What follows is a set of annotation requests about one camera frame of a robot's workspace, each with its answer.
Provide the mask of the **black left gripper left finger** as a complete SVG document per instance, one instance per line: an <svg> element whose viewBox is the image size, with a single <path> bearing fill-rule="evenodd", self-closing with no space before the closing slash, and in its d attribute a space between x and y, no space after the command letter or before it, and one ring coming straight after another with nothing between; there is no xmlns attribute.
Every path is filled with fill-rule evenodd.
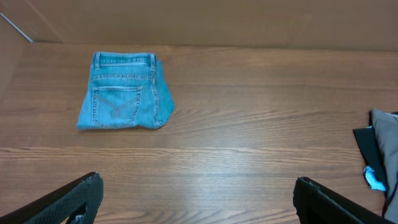
<svg viewBox="0 0 398 224"><path fill-rule="evenodd" d="M90 172L32 203L1 217L1 223L93 224L103 200L100 174Z"/></svg>

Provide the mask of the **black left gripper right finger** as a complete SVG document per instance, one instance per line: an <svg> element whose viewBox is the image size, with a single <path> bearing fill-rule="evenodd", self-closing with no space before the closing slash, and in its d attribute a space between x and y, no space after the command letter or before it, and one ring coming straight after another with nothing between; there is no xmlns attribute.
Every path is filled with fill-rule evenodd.
<svg viewBox="0 0 398 224"><path fill-rule="evenodd" d="M293 205L301 224L393 224L308 177L299 177Z"/></svg>

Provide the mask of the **light blue denim jeans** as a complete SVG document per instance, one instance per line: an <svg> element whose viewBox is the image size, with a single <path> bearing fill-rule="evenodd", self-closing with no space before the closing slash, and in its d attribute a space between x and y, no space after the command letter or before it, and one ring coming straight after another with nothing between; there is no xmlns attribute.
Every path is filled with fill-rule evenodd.
<svg viewBox="0 0 398 224"><path fill-rule="evenodd" d="M96 52L78 129L159 129L175 105L153 53Z"/></svg>

